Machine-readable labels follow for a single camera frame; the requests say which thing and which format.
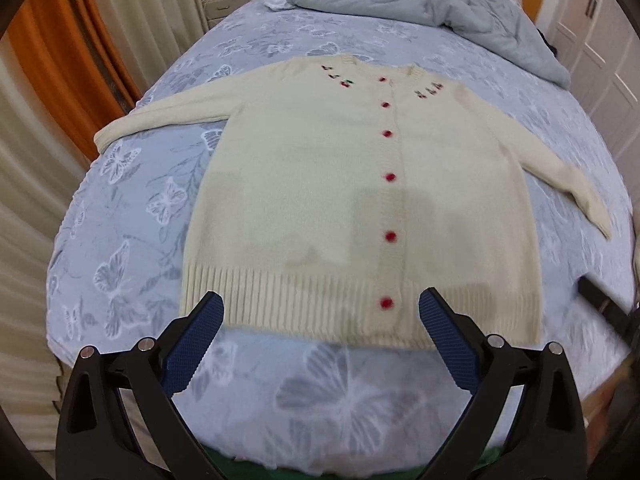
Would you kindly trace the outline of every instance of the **silver bolt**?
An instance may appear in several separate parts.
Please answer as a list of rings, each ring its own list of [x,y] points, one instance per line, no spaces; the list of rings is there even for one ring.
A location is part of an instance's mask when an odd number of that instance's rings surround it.
[[[85,346],[81,351],[80,351],[80,357],[82,359],[88,359],[89,357],[91,357],[94,354],[95,350],[94,347],[92,346]]]
[[[150,337],[145,337],[144,339],[138,341],[138,349],[146,352],[148,350],[151,350],[155,344],[156,342],[153,339],[151,339]]]
[[[497,334],[491,334],[486,340],[489,346],[494,348],[502,348],[504,346],[504,339]]]
[[[562,354],[562,352],[564,352],[564,349],[562,348],[562,345],[560,343],[556,343],[555,341],[553,341],[549,343],[549,351],[552,354],[560,355]]]

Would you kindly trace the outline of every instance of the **sweater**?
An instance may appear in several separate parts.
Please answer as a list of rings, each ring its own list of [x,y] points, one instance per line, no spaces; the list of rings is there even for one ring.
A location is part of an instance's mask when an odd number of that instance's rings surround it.
[[[296,57],[153,102],[95,142],[103,152],[140,130],[227,118],[186,239],[183,314],[213,290],[227,326],[425,348],[417,301],[434,286],[485,333],[535,344],[542,284],[523,170],[609,236],[577,168],[415,65]]]

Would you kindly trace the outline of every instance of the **white wardrobe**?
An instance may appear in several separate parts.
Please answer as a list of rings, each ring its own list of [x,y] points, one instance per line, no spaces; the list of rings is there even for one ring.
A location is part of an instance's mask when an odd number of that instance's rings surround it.
[[[640,206],[640,40],[615,0],[565,0],[550,34],[571,92],[612,153]]]

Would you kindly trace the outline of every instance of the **bed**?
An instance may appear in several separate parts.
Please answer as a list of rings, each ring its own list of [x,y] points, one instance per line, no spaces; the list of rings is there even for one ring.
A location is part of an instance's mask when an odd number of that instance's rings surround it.
[[[450,30],[253,0],[184,54],[138,107],[213,79],[292,56],[349,52],[372,63],[416,63],[463,81],[580,167],[606,202],[605,240],[569,198],[526,175],[540,246],[543,339],[564,345],[581,396],[625,357],[580,301],[591,273],[623,304],[634,297],[631,204],[593,124],[569,92]],[[167,126],[112,145],[91,166],[56,238],[47,277],[47,340],[71,366],[82,346],[129,349],[178,315],[182,249],[198,186],[224,123]],[[514,390],[491,444],[506,436]],[[370,476],[433,456],[468,401],[435,351],[348,348],[221,330],[174,402],[206,446],[237,459],[310,474]]]

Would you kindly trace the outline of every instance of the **green fabric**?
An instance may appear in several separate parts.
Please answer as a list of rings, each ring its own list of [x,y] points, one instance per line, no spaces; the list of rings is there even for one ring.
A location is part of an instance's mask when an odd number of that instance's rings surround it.
[[[322,475],[317,477],[301,473],[300,471],[293,471],[291,469],[267,469],[261,465],[254,464],[253,462],[238,462],[227,458],[208,447],[205,447],[204,449],[209,455],[211,461],[218,466],[220,471],[222,471],[229,480],[342,480],[336,475]],[[499,447],[492,447],[485,450],[482,454],[478,467],[495,462],[499,456]],[[419,467],[409,471],[375,475],[372,476],[370,480],[415,480],[423,469],[424,467]]]

